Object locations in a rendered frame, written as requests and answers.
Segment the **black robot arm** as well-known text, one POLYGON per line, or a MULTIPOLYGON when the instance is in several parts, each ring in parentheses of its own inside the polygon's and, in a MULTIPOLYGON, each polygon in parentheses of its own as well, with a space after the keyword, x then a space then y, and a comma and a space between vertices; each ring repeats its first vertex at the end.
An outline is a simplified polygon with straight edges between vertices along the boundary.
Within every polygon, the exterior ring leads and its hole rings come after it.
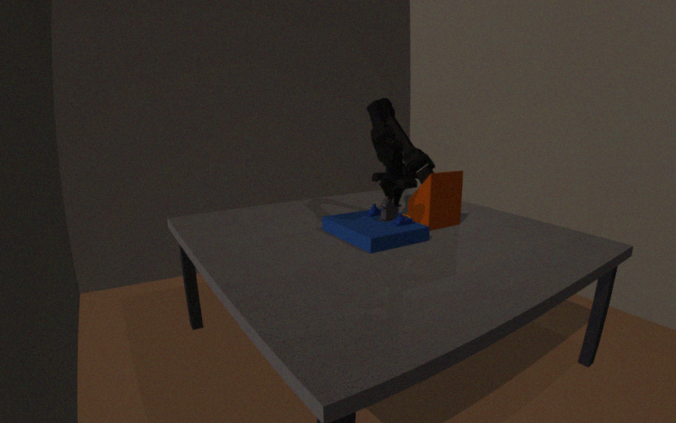
POLYGON ((406 166, 403 166, 403 179, 416 178, 422 184, 434 172, 434 162, 427 154, 413 146, 395 118, 392 103, 383 98, 373 101, 366 109, 373 126, 370 137, 377 152, 377 159, 384 164, 404 160, 406 166), (422 167, 424 168, 421 169, 422 167), (421 170, 418 171, 419 169, 421 170))

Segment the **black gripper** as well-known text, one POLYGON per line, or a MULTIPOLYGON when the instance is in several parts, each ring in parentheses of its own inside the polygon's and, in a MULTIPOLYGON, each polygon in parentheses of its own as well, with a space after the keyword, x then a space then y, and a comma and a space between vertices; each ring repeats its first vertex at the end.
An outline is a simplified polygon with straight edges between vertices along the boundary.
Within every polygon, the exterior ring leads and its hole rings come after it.
POLYGON ((392 161, 383 164, 383 166, 386 166, 386 172, 374 173, 372 181, 381 180, 379 185, 382 187, 384 194, 389 196, 391 200, 393 198, 394 205, 397 206, 403 191, 407 188, 417 187, 417 181, 412 178, 402 179, 403 166, 405 166, 402 160, 392 161))

